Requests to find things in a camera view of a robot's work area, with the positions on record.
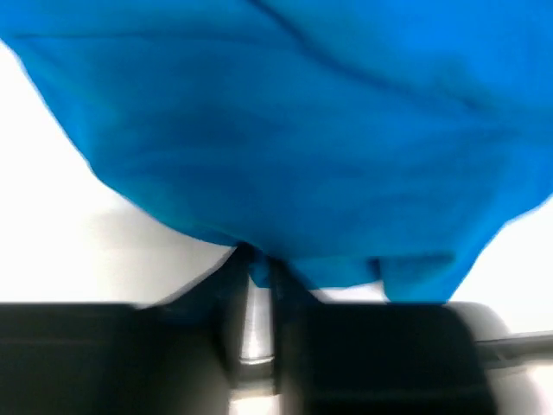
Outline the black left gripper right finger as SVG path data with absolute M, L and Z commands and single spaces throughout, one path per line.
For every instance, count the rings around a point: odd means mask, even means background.
M 323 303 L 279 261 L 270 265 L 275 348 L 282 389 L 324 389 L 328 369 Z

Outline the blue t shirt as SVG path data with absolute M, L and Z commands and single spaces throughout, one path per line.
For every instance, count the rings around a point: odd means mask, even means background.
M 552 192 L 549 1 L 4 1 L 94 175 L 312 288 L 449 300 Z

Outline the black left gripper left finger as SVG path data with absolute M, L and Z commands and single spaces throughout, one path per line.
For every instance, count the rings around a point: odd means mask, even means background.
M 151 368 L 166 351 L 165 333 L 191 335 L 202 331 L 209 339 L 219 364 L 227 372 L 238 365 L 249 285 L 251 247 L 240 245 L 215 271 L 197 283 L 148 307 L 152 320 L 161 328 L 153 335 L 148 352 Z

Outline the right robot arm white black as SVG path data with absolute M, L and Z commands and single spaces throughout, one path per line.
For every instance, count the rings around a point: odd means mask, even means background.
M 497 312 L 480 303 L 453 302 L 448 307 L 470 329 L 487 370 L 552 363 L 551 332 L 513 334 Z

